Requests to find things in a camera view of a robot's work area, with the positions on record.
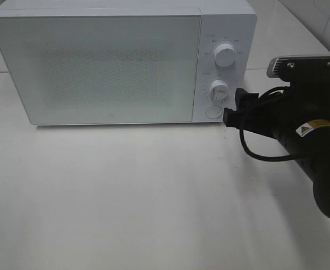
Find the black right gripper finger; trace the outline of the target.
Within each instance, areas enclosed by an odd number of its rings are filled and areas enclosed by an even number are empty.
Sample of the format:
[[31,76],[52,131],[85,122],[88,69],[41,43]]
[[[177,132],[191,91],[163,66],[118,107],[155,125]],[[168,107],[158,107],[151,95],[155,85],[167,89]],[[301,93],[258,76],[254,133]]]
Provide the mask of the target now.
[[258,98],[258,93],[249,93],[243,88],[237,88],[235,91],[235,104],[237,110],[243,110],[252,106]]
[[246,113],[247,109],[233,110],[229,108],[224,108],[222,120],[226,127],[245,130],[246,124],[244,117]]

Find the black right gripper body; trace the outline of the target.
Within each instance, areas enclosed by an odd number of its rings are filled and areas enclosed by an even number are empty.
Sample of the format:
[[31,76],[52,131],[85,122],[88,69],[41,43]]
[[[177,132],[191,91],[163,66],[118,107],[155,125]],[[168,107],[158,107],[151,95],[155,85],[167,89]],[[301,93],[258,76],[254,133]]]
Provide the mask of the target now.
[[284,141],[330,128],[330,82],[296,82],[263,94],[245,110],[245,130]]

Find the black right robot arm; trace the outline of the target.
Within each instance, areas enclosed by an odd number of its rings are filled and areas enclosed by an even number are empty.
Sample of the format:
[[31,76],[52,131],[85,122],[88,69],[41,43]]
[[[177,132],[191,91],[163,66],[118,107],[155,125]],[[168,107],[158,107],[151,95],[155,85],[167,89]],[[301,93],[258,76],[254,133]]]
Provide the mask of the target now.
[[[238,88],[235,110],[225,109],[223,121],[239,131],[244,152],[260,161],[294,160],[313,183],[317,207],[330,218],[330,81],[292,82],[263,95]],[[284,156],[253,152],[246,131],[277,140]]]

